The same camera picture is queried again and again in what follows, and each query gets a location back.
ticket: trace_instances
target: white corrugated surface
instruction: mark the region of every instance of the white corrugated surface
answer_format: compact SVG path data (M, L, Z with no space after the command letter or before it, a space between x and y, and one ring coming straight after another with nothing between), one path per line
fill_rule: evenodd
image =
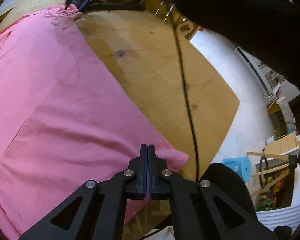
M300 205L257 212L257 217L271 231L277 226L289 226L294 232L300 224Z

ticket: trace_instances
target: marble floor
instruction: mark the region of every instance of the marble floor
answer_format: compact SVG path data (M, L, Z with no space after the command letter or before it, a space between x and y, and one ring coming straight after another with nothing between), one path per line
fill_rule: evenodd
M266 102L262 100L263 87L253 70L235 47L217 33L198 31L190 43L214 66L240 100L233 123L213 163L245 156L248 151L262 152L266 139L274 135L274 127L266 111ZM255 171L253 164L260 157L249 158L252 171ZM251 191L254 181L251 179L246 185Z

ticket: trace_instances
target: black ring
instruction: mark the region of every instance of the black ring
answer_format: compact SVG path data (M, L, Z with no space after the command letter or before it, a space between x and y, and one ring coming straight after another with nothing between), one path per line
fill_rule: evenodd
M266 170L269 170L268 160L267 160L267 158L263 155L263 156L261 157L260 163L259 163L259 172L262 171L262 170L261 170L261 166L262 166L262 160L263 160L263 159L265 160L265 163L266 163ZM262 177L261 177L261 176L262 176L262 175L259 175L260 186L261 186L261 188L265 188L266 185L268 184L268 177L269 177L269 174L265 174L265 178L266 178L266 183L265 183L265 184L262 183Z

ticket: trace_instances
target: wooden leg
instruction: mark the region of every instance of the wooden leg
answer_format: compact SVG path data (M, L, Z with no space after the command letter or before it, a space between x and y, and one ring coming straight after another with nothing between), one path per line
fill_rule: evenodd
M280 180L282 180L285 176L288 176L289 173L290 173L290 171L288 169L283 174L281 174L279 177L277 177L275 180L273 180L270 183L268 183L265 188L262 188L262 189L260 189L260 190L258 190L256 192L253 192L252 194L250 194L250 196L253 197L255 195L258 195L258 194L266 192L268 188L271 188L274 184L276 184L277 182L279 182Z
M278 170L281 170L281 169L284 169L284 168L288 168L288 167L289 167L289 163L284 164L284 165L281 165L281 166L279 166L279 167L275 167L275 168L266 170L266 171L260 171L260 172L252 173L252 174L251 174L251 177L255 177L255 176L259 176L259 175L271 173L271 172L278 171Z
M247 152L247 155L255 155L255 156L260 156L260 157L262 157L264 155L266 158L272 158L272 159L278 159L278 160L284 160L284 161L289 160L288 155L280 155L280 154Z

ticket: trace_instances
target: pink cloth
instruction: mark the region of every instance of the pink cloth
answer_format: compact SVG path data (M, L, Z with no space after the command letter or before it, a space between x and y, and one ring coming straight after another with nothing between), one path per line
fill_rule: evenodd
M110 179L155 144L179 171L174 150L121 89L73 21L51 6L0 32L0 228L10 240L89 179ZM126 222L145 204L127 205Z

